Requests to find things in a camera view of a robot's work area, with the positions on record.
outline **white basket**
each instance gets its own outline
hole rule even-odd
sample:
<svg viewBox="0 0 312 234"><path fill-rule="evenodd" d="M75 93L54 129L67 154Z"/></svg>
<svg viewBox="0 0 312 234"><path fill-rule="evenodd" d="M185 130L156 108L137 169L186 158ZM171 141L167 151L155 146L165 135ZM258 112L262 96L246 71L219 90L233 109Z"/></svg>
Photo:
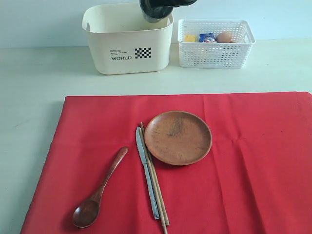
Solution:
<svg viewBox="0 0 312 234"><path fill-rule="evenodd" d="M231 32L237 43L183 42L185 35ZM244 20L181 19L178 26L180 66L188 68L239 69L245 65L255 44L248 23Z"/></svg>
<svg viewBox="0 0 312 234"><path fill-rule="evenodd" d="M96 69L103 74L152 72L169 63L173 16L149 23L139 3L105 4L83 16Z"/></svg>

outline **white wall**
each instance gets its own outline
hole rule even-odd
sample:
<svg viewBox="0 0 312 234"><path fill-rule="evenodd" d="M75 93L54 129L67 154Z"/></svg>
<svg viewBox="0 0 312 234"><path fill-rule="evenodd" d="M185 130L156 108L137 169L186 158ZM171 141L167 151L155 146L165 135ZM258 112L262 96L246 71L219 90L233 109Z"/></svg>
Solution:
<svg viewBox="0 0 312 234"><path fill-rule="evenodd" d="M134 1L0 0L0 48L85 46L85 10ZM174 10L176 22L182 16L247 20L256 40L312 37L311 0L197 0Z"/></svg>

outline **table surface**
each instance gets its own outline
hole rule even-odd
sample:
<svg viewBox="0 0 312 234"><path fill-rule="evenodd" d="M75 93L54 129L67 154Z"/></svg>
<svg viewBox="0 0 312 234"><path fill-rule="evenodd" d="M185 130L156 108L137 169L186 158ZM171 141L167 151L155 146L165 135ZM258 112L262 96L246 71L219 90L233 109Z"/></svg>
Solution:
<svg viewBox="0 0 312 234"><path fill-rule="evenodd" d="M65 96L312 92L312 39L257 41L243 69L106 76L88 47L0 50L0 234L20 233Z"/></svg>

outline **knife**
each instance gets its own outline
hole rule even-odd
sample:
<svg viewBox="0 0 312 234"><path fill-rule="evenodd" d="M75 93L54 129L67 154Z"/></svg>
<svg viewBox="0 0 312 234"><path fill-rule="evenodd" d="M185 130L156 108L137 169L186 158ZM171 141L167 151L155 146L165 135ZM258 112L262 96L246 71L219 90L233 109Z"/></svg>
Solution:
<svg viewBox="0 0 312 234"><path fill-rule="evenodd" d="M153 186L152 186L151 176L150 176L150 172L149 172L148 167L147 167L146 155L145 155L145 151L143 148L143 143L142 143L142 139L141 139L139 131L140 131L140 127L137 127L137 129L136 129L136 145L137 145L137 149L138 149L138 152L139 152L139 155L140 155L143 167L144 167L144 171L145 171L147 188L148 188L148 193L150 195L154 219L159 219L159 212L158 212L158 207L156 204L156 199L155 199L155 194L154 194L154 190L153 190Z"/></svg>

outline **chopsticks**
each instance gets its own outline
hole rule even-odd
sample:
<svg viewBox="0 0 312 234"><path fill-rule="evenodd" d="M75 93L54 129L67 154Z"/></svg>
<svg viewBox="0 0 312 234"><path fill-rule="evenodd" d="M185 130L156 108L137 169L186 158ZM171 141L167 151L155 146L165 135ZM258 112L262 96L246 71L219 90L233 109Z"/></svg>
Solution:
<svg viewBox="0 0 312 234"><path fill-rule="evenodd" d="M158 183L158 178L157 178L157 174L155 171L155 165L152 161L152 156L150 151L147 149L146 144L145 144L145 139L144 139L144 126L143 123L141 122L141 129L139 131L140 133L140 137L143 143L143 148L146 154L146 160L147 160L147 166L149 168L150 174L151 174L151 178L152 178L152 184L155 190L155 197L156 197L156 202L157 202L157 206L158 206L158 211L159 211L159 216L160 216L160 220L161 220L161 224L164 230L164 233L167 234L167 226L170 225L169 223L169 219L168 219L168 215L167 215L167 211L165 208L165 204L164 204L164 200L162 198L162 194L161 194L161 190L160 190L160 186Z"/></svg>

